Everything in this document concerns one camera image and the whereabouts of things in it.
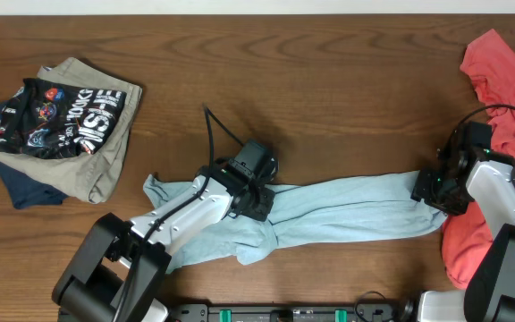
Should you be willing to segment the black printed folded shirt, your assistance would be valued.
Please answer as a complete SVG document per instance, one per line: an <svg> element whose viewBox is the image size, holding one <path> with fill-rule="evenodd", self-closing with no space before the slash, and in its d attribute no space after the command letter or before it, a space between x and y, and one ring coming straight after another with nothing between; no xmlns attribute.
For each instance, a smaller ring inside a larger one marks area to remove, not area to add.
<svg viewBox="0 0 515 322"><path fill-rule="evenodd" d="M28 78L4 105L0 152L40 159L94 154L122 119L127 93Z"/></svg>

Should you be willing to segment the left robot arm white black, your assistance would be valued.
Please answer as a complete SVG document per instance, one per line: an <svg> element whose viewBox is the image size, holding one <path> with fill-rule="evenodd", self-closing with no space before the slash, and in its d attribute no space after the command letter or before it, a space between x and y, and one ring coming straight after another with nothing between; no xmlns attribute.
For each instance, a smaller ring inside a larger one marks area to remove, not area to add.
<svg viewBox="0 0 515 322"><path fill-rule="evenodd" d="M79 321L164 321L156 299L172 256L228 215L264 221L277 173L244 165L202 167L191 186L162 207L124 221L108 213L91 227L59 278L51 298Z"/></svg>

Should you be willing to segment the light blue t-shirt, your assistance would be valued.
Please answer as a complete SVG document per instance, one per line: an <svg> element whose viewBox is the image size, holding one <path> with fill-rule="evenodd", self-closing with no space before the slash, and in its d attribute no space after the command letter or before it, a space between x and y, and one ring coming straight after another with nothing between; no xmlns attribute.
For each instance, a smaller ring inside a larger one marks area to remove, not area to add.
<svg viewBox="0 0 515 322"><path fill-rule="evenodd" d="M228 216L172 256L167 270L230 256L242 265L276 249L310 243L371 242L418 237L441 227L445 214L411 198L418 174L358 176L307 186L272 186L267 220Z"/></svg>

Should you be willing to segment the red t-shirt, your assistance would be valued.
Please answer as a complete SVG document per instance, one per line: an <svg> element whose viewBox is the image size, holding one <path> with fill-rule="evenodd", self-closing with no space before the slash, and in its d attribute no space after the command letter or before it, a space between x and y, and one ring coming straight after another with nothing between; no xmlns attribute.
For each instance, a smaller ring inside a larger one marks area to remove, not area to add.
<svg viewBox="0 0 515 322"><path fill-rule="evenodd" d="M466 73L478 100L485 105L515 106L515 53L495 30L471 42L460 70ZM490 109L492 149L515 158L515 112ZM452 284L464 289L487 253L493 237L476 203L461 216L449 216L443 224L442 258Z"/></svg>

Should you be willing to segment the beige folded garment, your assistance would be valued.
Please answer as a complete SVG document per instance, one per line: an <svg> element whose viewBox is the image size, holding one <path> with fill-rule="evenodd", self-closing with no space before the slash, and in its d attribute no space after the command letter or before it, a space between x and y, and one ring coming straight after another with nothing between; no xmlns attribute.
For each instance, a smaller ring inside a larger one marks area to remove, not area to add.
<svg viewBox="0 0 515 322"><path fill-rule="evenodd" d="M53 69L41 68L38 77L77 87L89 86L125 92L127 98L121 120L106 144L93 155L83 152L71 158L39 159L0 152L0 162L35 181L49 184L70 197L92 204L107 201L122 173L131 125L139 110L142 88L96 70L74 57L66 59Z"/></svg>

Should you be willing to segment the navy folded garment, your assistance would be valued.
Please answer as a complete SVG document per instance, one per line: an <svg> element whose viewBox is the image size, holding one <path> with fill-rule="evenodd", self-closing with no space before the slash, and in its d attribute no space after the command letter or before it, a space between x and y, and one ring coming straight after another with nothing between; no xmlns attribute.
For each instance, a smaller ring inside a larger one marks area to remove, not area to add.
<svg viewBox="0 0 515 322"><path fill-rule="evenodd" d="M4 102L0 103L0 120L3 107ZM53 186L37 182L26 174L1 162L0 178L8 191L13 207L16 209L62 205L63 201L68 198L66 194Z"/></svg>

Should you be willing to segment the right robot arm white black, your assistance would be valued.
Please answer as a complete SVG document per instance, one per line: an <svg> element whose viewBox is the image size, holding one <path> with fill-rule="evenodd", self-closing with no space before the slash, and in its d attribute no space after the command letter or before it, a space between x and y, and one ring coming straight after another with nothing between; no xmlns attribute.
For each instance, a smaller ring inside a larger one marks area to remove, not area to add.
<svg viewBox="0 0 515 322"><path fill-rule="evenodd" d="M475 202L494 240L463 291L420 295L418 321L515 322L515 159L489 148L438 151L438 169L418 175L411 197L447 215Z"/></svg>

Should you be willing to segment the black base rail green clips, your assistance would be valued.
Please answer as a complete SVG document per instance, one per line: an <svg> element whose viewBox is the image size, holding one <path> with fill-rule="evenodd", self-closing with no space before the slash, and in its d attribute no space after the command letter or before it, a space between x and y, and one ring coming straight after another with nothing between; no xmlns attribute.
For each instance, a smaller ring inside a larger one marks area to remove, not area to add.
<svg viewBox="0 0 515 322"><path fill-rule="evenodd" d="M407 322L415 321L418 300L393 300L366 292L343 305L206 305L169 309L167 322Z"/></svg>

